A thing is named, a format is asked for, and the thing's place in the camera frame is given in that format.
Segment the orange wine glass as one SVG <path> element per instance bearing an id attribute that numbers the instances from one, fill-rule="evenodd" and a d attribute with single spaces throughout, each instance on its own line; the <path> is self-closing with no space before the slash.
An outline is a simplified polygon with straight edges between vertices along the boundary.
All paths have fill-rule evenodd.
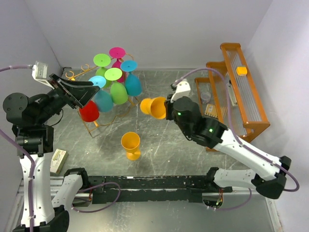
<path id="1" fill-rule="evenodd" d="M 145 98 L 140 103 L 140 109 L 146 115 L 151 115 L 156 119 L 164 119 L 166 117 L 165 101 L 165 97 Z"/>
<path id="2" fill-rule="evenodd" d="M 138 160 L 141 152 L 140 152 L 140 137 L 135 132 L 127 132 L 121 138 L 121 145 L 126 151 L 126 157 L 135 161 Z"/>

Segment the red wine glass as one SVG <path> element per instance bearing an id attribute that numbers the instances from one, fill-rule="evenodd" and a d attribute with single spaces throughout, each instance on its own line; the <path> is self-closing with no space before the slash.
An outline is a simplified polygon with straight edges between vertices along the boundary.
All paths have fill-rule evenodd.
<path id="1" fill-rule="evenodd" d="M 85 122 L 93 122 L 99 118 L 97 105 L 90 100 L 83 108 L 79 108 L 81 118 Z"/>

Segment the light blue wine glass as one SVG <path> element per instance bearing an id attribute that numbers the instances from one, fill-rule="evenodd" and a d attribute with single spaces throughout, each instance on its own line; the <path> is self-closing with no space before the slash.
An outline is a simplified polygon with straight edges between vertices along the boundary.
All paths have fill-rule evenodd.
<path id="1" fill-rule="evenodd" d="M 109 112 L 113 108 L 113 101 L 110 94 L 104 90 L 103 87 L 107 84 L 107 80 L 103 76 L 93 76 L 89 79 L 100 90 L 94 96 L 94 102 L 100 112 Z"/>

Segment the dark blue wine glass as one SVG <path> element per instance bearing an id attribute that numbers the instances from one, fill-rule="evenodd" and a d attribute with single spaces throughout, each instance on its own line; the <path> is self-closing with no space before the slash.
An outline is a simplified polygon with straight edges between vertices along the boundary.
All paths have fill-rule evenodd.
<path id="1" fill-rule="evenodd" d="M 132 72 L 136 70 L 138 64 L 136 61 L 127 60 L 121 64 L 121 70 L 128 73 L 125 80 L 125 88 L 129 96 L 136 97 L 142 93 L 142 85 L 139 78 Z"/>

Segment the green wine glass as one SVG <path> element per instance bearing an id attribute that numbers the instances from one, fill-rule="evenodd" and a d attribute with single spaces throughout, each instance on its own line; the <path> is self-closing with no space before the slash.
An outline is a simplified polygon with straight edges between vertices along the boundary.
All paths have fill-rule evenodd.
<path id="1" fill-rule="evenodd" d="M 105 80 L 105 84 L 102 85 L 101 88 L 109 87 L 111 84 L 111 81 L 106 80 L 105 72 L 107 71 L 106 67 L 110 65 L 111 63 L 111 58 L 107 54 L 99 53 L 94 56 L 93 62 L 96 66 L 98 66 L 95 76 L 98 76 L 100 79 Z"/>
<path id="2" fill-rule="evenodd" d="M 124 104 L 128 100 L 126 88 L 117 82 L 122 77 L 122 70 L 119 68 L 110 68 L 105 72 L 105 79 L 112 82 L 110 94 L 114 104 Z"/>

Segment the magenta wine glass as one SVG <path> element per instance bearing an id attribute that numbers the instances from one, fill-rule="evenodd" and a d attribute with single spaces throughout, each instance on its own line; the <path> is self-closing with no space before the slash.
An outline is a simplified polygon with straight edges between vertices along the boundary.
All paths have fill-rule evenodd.
<path id="1" fill-rule="evenodd" d="M 123 62 L 122 58 L 126 55 L 126 51 L 121 47 L 113 47 L 109 50 L 109 54 L 113 59 L 116 59 L 112 68 L 121 69 L 121 64 Z"/>

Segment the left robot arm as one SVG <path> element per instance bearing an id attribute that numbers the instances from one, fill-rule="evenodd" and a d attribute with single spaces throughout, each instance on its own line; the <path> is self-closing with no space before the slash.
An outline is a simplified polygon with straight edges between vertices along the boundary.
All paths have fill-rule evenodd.
<path id="1" fill-rule="evenodd" d="M 12 124 L 23 170 L 24 211 L 17 232 L 65 232 L 69 228 L 69 211 L 77 192 L 89 190 L 90 180 L 84 168 L 70 169 L 55 197 L 51 196 L 50 165 L 54 145 L 54 128 L 47 121 L 64 106 L 83 108 L 99 87 L 92 82 L 69 81 L 55 74 L 47 78 L 51 90 L 28 97 L 12 93 L 3 101 L 6 119 Z"/>

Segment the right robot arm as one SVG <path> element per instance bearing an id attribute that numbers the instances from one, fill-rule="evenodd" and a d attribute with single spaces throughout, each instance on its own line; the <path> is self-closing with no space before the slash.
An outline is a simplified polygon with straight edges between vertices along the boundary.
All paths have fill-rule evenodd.
<path id="1" fill-rule="evenodd" d="M 189 97 L 173 101 L 168 95 L 164 106 L 166 119 L 173 120 L 188 141 L 223 152 L 248 167 L 247 170 L 231 171 L 210 168 L 205 180 L 208 191 L 216 192 L 220 187 L 249 188 L 270 199 L 278 199 L 285 191 L 290 158 L 263 152 L 217 119 L 202 116 L 198 104 Z"/>

